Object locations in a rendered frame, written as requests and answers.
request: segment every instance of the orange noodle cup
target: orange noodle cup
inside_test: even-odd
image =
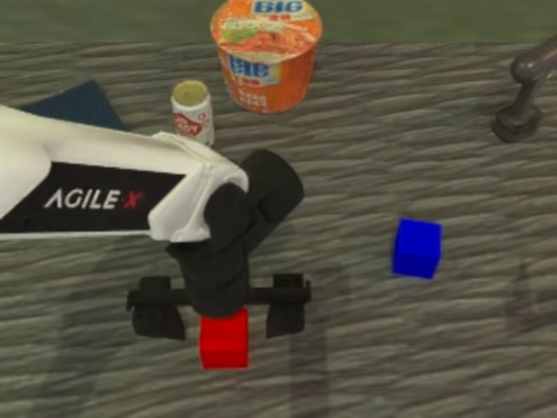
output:
[[[274,113],[300,103],[312,77],[323,24],[302,0],[228,0],[211,34],[232,99],[248,111]]]

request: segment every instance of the can lid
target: can lid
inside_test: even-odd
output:
[[[184,80],[172,90],[172,98],[182,106],[201,105],[208,96],[209,89],[198,80]]]
[[[314,47],[323,30],[304,0],[228,0],[215,11],[211,35],[218,47],[247,61],[276,64]]]

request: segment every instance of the wooden table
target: wooden table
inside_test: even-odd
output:
[[[125,291],[178,267],[149,239],[0,245],[0,416],[12,418],[543,418],[557,416],[557,89],[539,134],[490,132],[526,45],[329,45],[296,110],[243,112],[211,46],[0,45],[0,97],[20,105],[95,78],[134,130],[171,129],[169,91],[202,78],[217,148],[287,158],[303,205],[257,251],[257,283],[312,280],[306,332],[265,340],[252,367],[200,370],[185,344],[133,335]],[[393,278],[400,216],[442,222],[434,281]],[[519,274],[520,264],[524,274]]]

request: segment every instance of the black horizontal bar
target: black horizontal bar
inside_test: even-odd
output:
[[[312,298],[309,282],[304,287],[252,287],[246,305],[271,303],[306,303]],[[173,305],[187,307],[191,296],[186,289],[132,290],[128,292],[128,309],[136,305]]]

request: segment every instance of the can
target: can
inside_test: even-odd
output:
[[[229,0],[211,20],[227,90],[248,111],[298,105],[312,78],[323,24],[303,0]]]
[[[198,80],[184,80],[172,90],[172,116],[176,133],[207,146],[215,143],[211,94]]]

